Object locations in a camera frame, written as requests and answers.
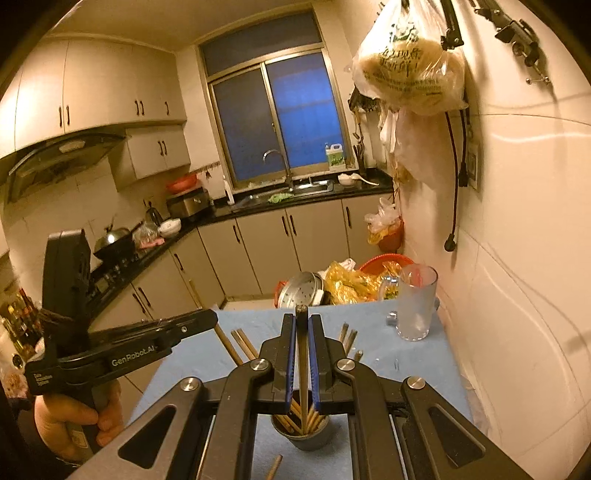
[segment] window pane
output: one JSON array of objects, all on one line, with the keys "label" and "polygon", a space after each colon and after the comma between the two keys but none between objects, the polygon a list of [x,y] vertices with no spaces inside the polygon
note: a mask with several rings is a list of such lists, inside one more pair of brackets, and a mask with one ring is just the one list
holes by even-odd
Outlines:
[{"label": "window pane", "polygon": [[262,161],[267,150],[279,149],[279,142],[260,69],[224,80],[213,92],[236,180],[283,171],[278,154]]},{"label": "window pane", "polygon": [[312,12],[276,18],[228,33],[203,44],[208,75],[262,55],[322,42]]},{"label": "window pane", "polygon": [[292,168],[326,162],[326,144],[344,147],[322,53],[270,63],[267,74]]}]

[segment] table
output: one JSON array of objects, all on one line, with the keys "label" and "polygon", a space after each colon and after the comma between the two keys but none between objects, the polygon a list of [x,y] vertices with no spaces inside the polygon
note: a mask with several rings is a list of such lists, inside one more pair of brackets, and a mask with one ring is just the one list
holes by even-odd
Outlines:
[{"label": "table", "polygon": [[[428,336],[420,342],[402,340],[393,327],[387,326],[388,312],[396,309],[396,300],[355,305],[323,306],[310,309],[322,316],[324,334],[338,338],[343,322],[359,331],[354,347],[364,351],[362,362],[379,376],[403,380],[419,375],[435,388],[460,413],[472,421],[466,393],[445,332],[433,313]],[[219,324],[230,337],[230,331],[242,328],[259,349],[261,343],[279,335],[284,313],[291,310],[218,312]],[[154,375],[132,415],[139,417],[158,398],[184,377],[198,377],[206,382],[225,377],[235,367],[214,331],[210,330],[183,340]],[[268,416],[260,415],[252,463],[252,479],[262,480],[280,453],[283,462],[276,480],[352,479],[349,432],[345,415],[333,416],[336,433],[331,442],[315,452],[302,452],[271,426]]]}]

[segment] kitchen sink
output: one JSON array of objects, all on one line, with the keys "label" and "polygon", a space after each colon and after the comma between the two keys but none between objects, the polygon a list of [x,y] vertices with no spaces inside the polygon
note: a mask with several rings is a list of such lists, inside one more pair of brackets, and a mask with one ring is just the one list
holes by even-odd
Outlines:
[{"label": "kitchen sink", "polygon": [[[293,189],[284,187],[282,189],[271,190],[270,192],[257,193],[255,195],[248,195],[242,200],[237,202],[232,210],[240,210],[243,208],[250,208],[258,205],[266,204],[269,199],[277,193],[293,193],[291,199],[298,199],[301,197],[307,197],[310,195],[320,195],[322,193],[332,192],[333,181],[332,180],[320,180],[313,181],[310,183],[303,183],[295,185]],[[284,200],[282,203],[289,202],[291,199]]]}]

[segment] clear glass beer mug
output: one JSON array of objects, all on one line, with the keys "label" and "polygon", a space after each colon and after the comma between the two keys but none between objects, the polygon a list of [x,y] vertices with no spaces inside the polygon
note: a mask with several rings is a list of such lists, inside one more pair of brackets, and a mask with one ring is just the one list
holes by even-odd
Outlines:
[{"label": "clear glass beer mug", "polygon": [[380,300],[386,298],[392,287],[398,288],[397,310],[388,314],[386,322],[395,325],[403,339],[416,342],[429,333],[438,277],[433,267],[411,264],[397,277],[386,277],[380,285]]}]

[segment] green cloth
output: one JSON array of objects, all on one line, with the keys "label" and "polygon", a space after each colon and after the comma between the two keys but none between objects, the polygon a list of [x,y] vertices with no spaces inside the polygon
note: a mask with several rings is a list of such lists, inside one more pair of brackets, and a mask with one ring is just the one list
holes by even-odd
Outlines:
[{"label": "green cloth", "polygon": [[275,195],[271,195],[271,197],[267,200],[269,203],[279,203],[283,200],[290,199],[294,196],[293,193],[276,193]]}]

